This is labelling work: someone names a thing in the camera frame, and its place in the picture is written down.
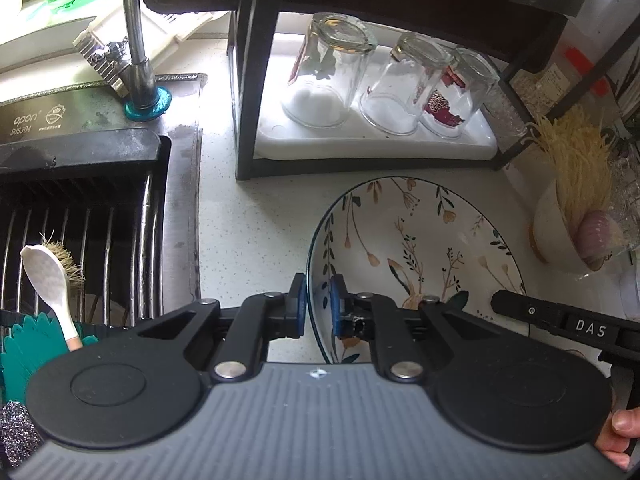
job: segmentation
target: plate rim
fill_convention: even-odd
[[[494,229],[497,230],[497,228],[495,227],[494,223],[491,222],[491,220],[489,220],[489,218],[482,211],[480,211],[473,203],[469,202],[469,200],[467,200],[463,196],[459,195],[458,193],[456,193],[452,189],[449,189],[447,186],[443,186],[442,184],[438,184],[438,183],[434,182],[433,180],[428,180],[426,178],[415,177],[415,176],[406,176],[406,175],[398,175],[398,174],[378,176],[378,177],[370,178],[368,180],[364,180],[364,181],[360,182],[359,184],[356,184],[355,186],[352,186],[348,190],[343,192],[336,200],[334,200],[332,202],[332,204],[327,208],[327,210],[322,215],[322,218],[318,222],[318,225],[316,226],[316,230],[314,231],[314,234],[313,234],[313,236],[311,238],[311,243],[309,244],[309,249],[308,249],[308,252],[306,254],[306,269],[305,269],[306,309],[309,312],[309,320],[311,321],[311,329],[313,330],[314,337],[316,338],[316,344],[318,345],[318,348],[320,349],[320,353],[322,354],[322,357],[324,358],[324,361],[325,361],[326,364],[335,364],[335,363],[332,363],[330,361],[328,355],[326,354],[326,351],[324,350],[324,345],[321,343],[320,335],[318,333],[318,327],[316,326],[316,320],[314,318],[314,310],[313,310],[313,307],[312,307],[312,304],[311,304],[311,297],[312,297],[312,291],[311,291],[311,257],[312,257],[312,253],[313,253],[313,250],[314,250],[314,246],[316,244],[316,240],[318,240],[318,233],[320,232],[320,229],[322,229],[322,226],[324,225],[324,222],[326,221],[328,216],[334,210],[334,207],[340,202],[340,200],[342,200],[342,198],[345,195],[349,194],[351,191],[353,191],[356,188],[359,188],[360,186],[364,186],[365,184],[368,184],[369,182],[374,182],[376,180],[383,180],[383,179],[388,179],[388,178],[412,178],[414,180],[420,180],[421,182],[427,182],[428,184],[431,184],[433,186],[443,187],[443,188],[447,189],[448,191],[452,192],[457,197],[459,197],[461,200],[463,200],[466,203],[468,203],[472,208],[474,208],[476,211],[478,211],[485,219],[487,219],[489,221],[489,224],[491,224],[491,226]],[[516,265],[516,269],[518,269],[518,274],[520,275],[520,279],[522,280],[522,286],[524,288],[524,293],[525,293],[525,295],[527,295],[527,285],[525,285],[525,283],[524,283],[524,278],[522,277],[522,272],[520,272],[520,266],[518,265],[518,262],[516,261],[516,258],[513,256],[513,252],[511,251],[511,248],[509,247],[509,244],[507,243],[506,240],[504,240],[504,237],[502,236],[502,234],[500,234],[500,236],[502,237],[502,240],[504,241],[504,245],[507,247],[508,251],[511,253],[511,259],[513,260],[513,263]],[[530,337],[530,335],[531,335],[531,324],[530,323],[527,323],[527,324],[529,325],[529,337]]]

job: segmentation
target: faucet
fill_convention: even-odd
[[[167,110],[171,104],[171,94],[156,84],[154,70],[145,55],[140,0],[122,0],[122,6],[127,23],[130,53],[130,64],[120,74],[124,85],[129,90],[129,99],[125,102],[124,112],[130,120],[149,121]]]

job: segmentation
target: white tray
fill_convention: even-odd
[[[494,133],[478,110],[463,135],[444,140],[421,124],[410,136],[392,136],[371,126],[358,109],[358,99],[386,63],[389,47],[379,46],[367,69],[351,115],[339,128],[307,128],[289,119],[280,106],[282,90],[302,45],[299,34],[275,34],[267,66],[255,156],[275,160],[304,158],[465,158],[489,160],[497,151]]]

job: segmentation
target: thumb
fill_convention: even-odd
[[[613,414],[614,431],[627,438],[640,437],[640,408],[619,410]]]

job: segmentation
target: gray ribbed panel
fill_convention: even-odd
[[[524,455],[451,427],[418,386],[372,365],[267,363],[221,384],[185,426],[120,452],[45,444],[15,480],[607,480],[623,473],[591,446]]]

